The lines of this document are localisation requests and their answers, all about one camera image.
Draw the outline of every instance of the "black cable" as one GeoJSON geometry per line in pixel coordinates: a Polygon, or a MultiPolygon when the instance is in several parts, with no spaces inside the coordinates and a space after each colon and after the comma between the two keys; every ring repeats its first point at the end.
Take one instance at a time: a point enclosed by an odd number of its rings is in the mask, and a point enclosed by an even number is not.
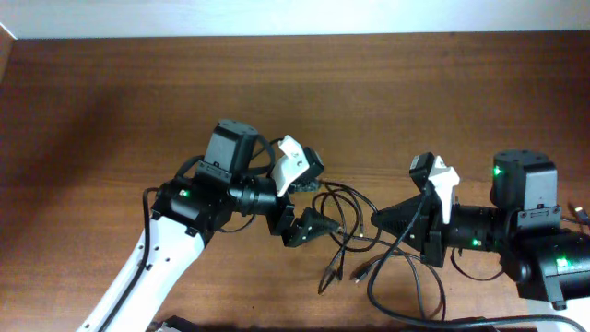
{"type": "Polygon", "coordinates": [[[379,210],[372,203],[372,201],[369,198],[367,198],[365,195],[359,193],[356,189],[349,187],[345,184],[339,184],[339,183],[335,183],[335,182],[331,182],[331,181],[320,181],[320,182],[322,184],[333,185],[333,186],[337,186],[337,187],[349,190],[350,192],[354,193],[354,195],[356,195],[358,198],[362,199],[365,203],[367,203],[367,205],[372,209],[373,212],[375,212],[375,213],[379,212],[379,210]]]}
{"type": "MultiPolygon", "coordinates": [[[[385,241],[379,241],[379,244],[383,244],[386,246],[391,246],[390,243],[387,243],[385,241]]],[[[355,272],[353,272],[353,274],[351,275],[352,279],[355,279],[355,282],[361,282],[362,278],[364,278],[365,276],[369,275],[369,273],[371,272],[371,270],[374,268],[374,266],[379,262],[379,258],[383,257],[384,255],[377,255],[376,257],[372,258],[369,261],[369,265],[365,266],[364,270],[361,268],[357,268],[357,270],[355,270],[355,272]]],[[[434,310],[434,312],[432,314],[430,314],[430,317],[434,317],[435,315],[437,315],[441,310],[442,310],[442,315],[441,315],[441,320],[443,321],[444,318],[446,317],[446,295],[444,293],[444,286],[443,286],[443,281],[441,280],[441,277],[439,276],[439,274],[436,272],[436,270],[434,270],[434,268],[428,264],[423,264],[421,262],[420,257],[418,257],[417,255],[413,255],[413,254],[408,254],[405,251],[401,250],[401,249],[396,249],[396,253],[392,254],[392,256],[403,256],[408,263],[410,264],[410,266],[414,266],[414,263],[412,263],[411,259],[415,259],[417,261],[419,261],[422,265],[424,265],[425,267],[427,267],[429,269],[429,271],[431,272],[431,274],[434,276],[434,278],[436,279],[436,283],[438,284],[439,287],[439,293],[440,293],[440,300],[439,300],[439,305],[438,307],[434,310]]],[[[414,273],[414,281],[416,282],[416,287],[417,287],[417,291],[419,289],[419,276],[418,276],[418,272],[415,271],[415,268],[412,268],[412,272],[414,273]]],[[[421,294],[418,292],[418,296],[419,296],[419,305],[421,305],[421,294]]],[[[420,314],[422,315],[422,317],[425,317],[424,314],[424,310],[420,309],[420,314]]]]}
{"type": "Polygon", "coordinates": [[[256,220],[256,215],[252,215],[252,217],[250,218],[250,220],[248,220],[243,226],[241,226],[238,229],[235,230],[224,230],[224,229],[219,229],[220,232],[222,233],[234,233],[234,232],[238,232],[238,231],[243,231],[245,229],[247,229],[248,227],[250,227],[250,225],[252,225],[254,223],[254,221],[256,220]]]}
{"type": "Polygon", "coordinates": [[[453,250],[451,251],[451,264],[453,264],[453,267],[454,267],[454,268],[455,268],[455,269],[456,269],[456,270],[457,270],[459,273],[461,273],[462,275],[464,275],[465,277],[467,277],[467,278],[469,278],[469,279],[472,279],[472,280],[474,280],[474,281],[492,281],[492,280],[495,280],[495,279],[497,279],[499,276],[501,276],[501,275],[503,275],[503,274],[504,274],[504,271],[503,271],[503,270],[501,270],[500,272],[496,273],[495,275],[493,275],[493,276],[491,276],[491,277],[489,277],[489,278],[485,278],[485,279],[480,279],[480,278],[475,278],[475,277],[472,277],[472,276],[468,275],[468,274],[467,274],[467,273],[466,273],[466,272],[465,272],[465,271],[464,271],[464,270],[463,270],[461,267],[459,267],[459,265],[457,264],[457,262],[456,262],[456,260],[455,260],[455,258],[454,258],[454,249],[455,249],[455,248],[453,248],[453,250]]]}
{"type": "MultiPolygon", "coordinates": [[[[362,224],[363,224],[362,208],[360,207],[359,201],[356,199],[356,197],[355,197],[355,196],[358,196],[360,199],[363,199],[363,198],[361,198],[361,197],[364,197],[363,201],[365,201],[365,202],[366,202],[366,203],[367,203],[369,206],[373,206],[373,207],[374,207],[374,204],[373,204],[373,203],[372,203],[372,202],[369,200],[369,198],[365,197],[364,195],[362,195],[361,193],[359,193],[357,190],[355,190],[355,189],[353,189],[353,188],[351,188],[351,187],[349,187],[349,186],[346,186],[346,185],[344,185],[344,184],[338,184],[338,183],[326,183],[326,182],[323,182],[323,184],[324,184],[325,188],[328,190],[328,193],[330,193],[330,192],[332,192],[332,193],[345,192],[345,193],[347,193],[348,195],[350,195],[350,196],[352,197],[352,199],[354,200],[354,205],[353,205],[353,204],[352,204],[350,201],[348,201],[347,203],[348,203],[349,205],[351,205],[351,206],[352,206],[352,208],[353,208],[353,209],[355,209],[355,211],[356,211],[356,212],[358,212],[358,218],[359,218],[359,227],[360,227],[360,226],[362,226],[362,224]],[[330,185],[333,185],[333,186],[338,186],[338,187],[340,187],[340,189],[333,190],[332,188],[330,188],[330,185]]],[[[314,197],[314,198],[313,198],[313,201],[312,201],[312,208],[313,208],[314,210],[316,210],[316,211],[317,211],[317,208],[316,208],[316,205],[315,205],[315,201],[316,201],[316,200],[317,200],[317,198],[319,198],[320,196],[325,196],[325,197],[324,197],[324,199],[322,200],[322,210],[321,210],[321,211],[319,211],[319,212],[320,212],[320,214],[321,214],[322,216],[324,215],[324,212],[323,212],[323,211],[324,211],[324,210],[323,210],[323,206],[324,206],[324,204],[325,204],[325,199],[326,199],[326,198],[327,198],[327,196],[329,195],[328,193],[320,193],[320,194],[318,194],[316,197],[314,197]]],[[[373,247],[374,247],[374,246],[377,244],[377,242],[379,241],[379,239],[380,239],[380,237],[381,237],[381,232],[382,232],[382,230],[381,230],[381,229],[377,229],[377,234],[375,235],[375,237],[374,237],[374,239],[373,239],[372,243],[371,243],[371,244],[369,244],[368,246],[366,246],[366,247],[364,247],[364,248],[350,248],[350,247],[347,247],[347,246],[345,246],[345,249],[346,249],[346,251],[350,251],[350,252],[352,252],[352,253],[364,253],[364,252],[368,252],[368,251],[369,251],[369,250],[371,250],[371,249],[372,249],[372,248],[373,248],[373,247]]],[[[336,244],[338,244],[339,246],[342,246],[342,245],[343,245],[343,243],[341,243],[341,242],[340,242],[340,241],[339,241],[339,240],[336,238],[336,236],[335,236],[334,234],[330,233],[330,237],[331,237],[331,238],[332,238],[332,240],[334,240],[334,242],[336,242],[336,244]]]]}
{"type": "MultiPolygon", "coordinates": [[[[335,192],[329,184],[324,184],[325,189],[327,189],[330,192],[335,192]]],[[[348,189],[337,189],[337,191],[343,191],[345,193],[347,193],[350,198],[352,198],[352,200],[354,201],[354,205],[356,207],[356,209],[359,212],[359,235],[360,236],[364,236],[364,232],[365,232],[365,224],[364,224],[364,220],[363,220],[363,216],[362,216],[362,207],[360,207],[359,204],[359,200],[354,196],[354,194],[348,190],[348,189]]]]}
{"type": "Polygon", "coordinates": [[[396,313],[392,310],[389,310],[383,307],[374,297],[373,294],[373,285],[375,280],[377,279],[377,275],[379,271],[383,267],[387,258],[392,254],[392,252],[401,244],[404,238],[407,236],[409,231],[411,230],[412,226],[418,219],[419,212],[422,210],[424,206],[424,201],[426,200],[426,195],[422,197],[422,200],[419,203],[418,210],[416,214],[412,218],[412,220],[408,223],[404,231],[400,234],[395,242],[389,247],[389,249],[385,252],[383,258],[379,260],[379,263],[373,270],[371,274],[371,278],[369,279],[369,283],[367,284],[367,296],[369,297],[369,301],[375,308],[381,311],[384,314],[394,318],[397,321],[402,323],[410,324],[413,326],[422,326],[426,328],[440,328],[440,329],[460,329],[460,328],[473,328],[473,327],[482,327],[482,326],[496,326],[496,325],[512,325],[512,324],[519,324],[519,323],[535,323],[535,322],[561,322],[565,324],[569,324],[580,332],[586,332],[585,329],[578,324],[577,322],[573,321],[570,318],[566,318],[563,316],[557,315],[550,315],[550,314],[533,314],[527,316],[512,316],[512,317],[499,317],[499,318],[491,318],[491,319],[467,319],[463,320],[462,322],[439,322],[435,320],[429,319],[420,319],[414,318],[410,316],[406,316],[403,314],[396,313]]]}
{"type": "Polygon", "coordinates": [[[150,233],[149,233],[150,217],[149,217],[148,194],[150,192],[157,192],[157,191],[158,191],[158,188],[148,188],[148,189],[144,190],[144,194],[142,196],[142,198],[143,198],[142,201],[143,201],[143,205],[144,205],[144,228],[145,228],[144,254],[141,257],[141,261],[139,262],[139,265],[137,267],[137,272],[134,274],[133,278],[129,282],[129,285],[127,285],[127,288],[125,288],[125,291],[123,292],[123,294],[121,294],[121,297],[119,298],[119,301],[117,301],[117,304],[115,304],[114,307],[112,308],[111,313],[104,320],[104,323],[102,323],[102,326],[100,327],[99,332],[104,332],[107,329],[107,327],[109,327],[109,324],[111,323],[113,318],[117,315],[117,313],[119,312],[119,309],[121,309],[121,307],[123,306],[123,303],[127,299],[127,296],[129,296],[129,294],[133,290],[133,287],[137,284],[139,277],[141,277],[141,273],[146,268],[146,264],[148,262],[148,256],[149,256],[149,238],[150,238],[150,233]]]}
{"type": "MultiPolygon", "coordinates": [[[[344,233],[346,233],[346,218],[344,215],[344,210],[340,206],[340,203],[338,202],[337,199],[340,198],[340,199],[344,200],[347,204],[349,204],[355,210],[357,220],[356,220],[355,225],[353,226],[352,232],[351,232],[351,233],[354,233],[354,231],[359,226],[359,212],[356,209],[354,203],[351,200],[349,200],[348,198],[342,196],[341,194],[337,194],[334,192],[328,192],[328,193],[320,193],[316,197],[313,198],[312,204],[313,204],[314,208],[315,208],[315,201],[320,196],[324,196],[324,198],[328,198],[329,196],[331,196],[334,198],[334,201],[336,203],[336,207],[338,208],[338,212],[340,213],[340,218],[342,219],[344,233]]],[[[322,201],[322,205],[320,206],[320,214],[322,216],[324,215],[324,206],[325,206],[325,199],[322,201]]],[[[350,241],[350,238],[348,238],[346,236],[343,237],[343,242],[342,242],[343,246],[341,246],[338,249],[338,251],[336,252],[334,257],[332,258],[332,260],[330,261],[328,266],[325,268],[324,274],[322,275],[322,278],[320,279],[320,284],[318,285],[318,294],[319,295],[324,293],[324,291],[327,289],[327,287],[330,285],[330,283],[334,280],[334,278],[336,278],[338,280],[341,280],[343,278],[344,256],[345,256],[345,252],[346,252],[345,247],[349,241],[350,241]],[[338,269],[334,270],[332,268],[332,266],[336,263],[338,258],[340,258],[340,266],[338,267],[338,269]]]]}

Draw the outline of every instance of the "white plastic bracket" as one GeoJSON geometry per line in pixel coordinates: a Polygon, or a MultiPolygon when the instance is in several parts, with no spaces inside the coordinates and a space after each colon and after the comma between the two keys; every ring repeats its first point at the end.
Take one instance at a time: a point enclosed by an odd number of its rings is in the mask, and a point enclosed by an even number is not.
{"type": "Polygon", "coordinates": [[[286,135],[278,142],[278,148],[285,155],[277,161],[270,176],[277,184],[277,196],[282,197],[289,189],[289,185],[310,168],[310,164],[305,158],[301,144],[293,137],[286,135]]]}
{"type": "Polygon", "coordinates": [[[453,167],[446,167],[443,158],[436,156],[428,179],[434,185],[434,191],[442,203],[442,223],[451,222],[451,208],[453,207],[454,187],[459,184],[459,175],[453,167]]]}

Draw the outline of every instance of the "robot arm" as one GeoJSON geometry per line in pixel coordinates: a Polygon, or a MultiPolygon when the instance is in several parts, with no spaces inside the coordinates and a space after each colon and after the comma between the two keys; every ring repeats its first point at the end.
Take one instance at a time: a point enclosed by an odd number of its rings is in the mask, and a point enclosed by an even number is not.
{"type": "Polygon", "coordinates": [[[287,193],[293,182],[310,181],[324,170],[317,154],[286,136],[279,143],[286,155],[277,166],[274,151],[269,151],[271,163],[255,169],[272,175],[255,176],[248,167],[259,139],[266,142],[247,124],[232,120],[218,123],[206,155],[187,161],[158,189],[150,217],[146,211],[149,231],[144,230],[119,275],[78,332],[145,331],[172,286],[233,212],[265,215],[271,235],[281,236],[289,247],[337,229],[336,223],[320,220],[307,209],[295,219],[287,193]],[[194,165],[195,176],[184,177],[194,165]],[[326,227],[311,233],[315,223],[326,227]],[[142,264],[145,251],[147,262],[142,264]]]}
{"type": "MultiPolygon", "coordinates": [[[[497,252],[502,270],[516,283],[518,295],[527,299],[531,314],[558,314],[590,326],[585,314],[590,236],[561,229],[557,170],[546,155],[507,150],[494,156],[490,199],[496,207],[455,204],[448,193],[458,177],[431,153],[417,156],[409,173],[420,195],[374,214],[374,226],[397,237],[418,214],[404,242],[420,251],[423,263],[443,267],[447,247],[497,252]],[[422,200],[426,203],[417,212],[422,200]]],[[[562,323],[538,327],[572,330],[562,323]]]]}
{"type": "Polygon", "coordinates": [[[145,246],[144,231],[121,272],[78,332],[100,331],[112,308],[134,277],[143,251],[149,250],[145,270],[108,327],[104,329],[145,331],[172,286],[205,249],[205,242],[200,234],[186,234],[186,227],[172,219],[151,219],[149,224],[150,247],[145,246]]]}

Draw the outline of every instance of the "wooden table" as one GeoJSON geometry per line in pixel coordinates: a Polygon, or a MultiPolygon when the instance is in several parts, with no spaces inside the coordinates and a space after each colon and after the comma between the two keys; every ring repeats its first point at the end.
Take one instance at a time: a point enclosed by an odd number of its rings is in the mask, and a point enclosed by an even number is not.
{"type": "MultiPolygon", "coordinates": [[[[292,135],[320,153],[325,179],[379,208],[417,193],[407,171],[424,151],[455,166],[464,204],[489,205],[492,156],[505,148],[549,154],[560,204],[590,207],[589,91],[587,32],[16,41],[0,88],[0,326],[77,328],[142,231],[142,190],[204,153],[219,118],[269,139],[292,135]]],[[[295,197],[297,214],[311,197],[295,197]]],[[[391,325],[366,282],[317,295],[335,250],[327,237],[285,248],[264,219],[218,234],[157,318],[391,325]]],[[[345,273],[383,250],[349,255],[345,273]]],[[[480,277],[497,261],[460,258],[480,277]]],[[[419,271],[432,310],[436,283],[419,271]]],[[[525,313],[505,276],[477,283],[449,262],[440,273],[449,318],[525,313]]],[[[402,261],[376,284],[378,298],[405,314],[418,314],[415,291],[402,261]]]]}

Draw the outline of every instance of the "white wall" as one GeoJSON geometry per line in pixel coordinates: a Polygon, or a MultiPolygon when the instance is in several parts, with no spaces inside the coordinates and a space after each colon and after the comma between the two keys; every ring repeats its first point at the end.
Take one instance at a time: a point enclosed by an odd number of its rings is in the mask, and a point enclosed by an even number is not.
{"type": "Polygon", "coordinates": [[[0,0],[18,38],[590,29],[590,0],[0,0]]]}

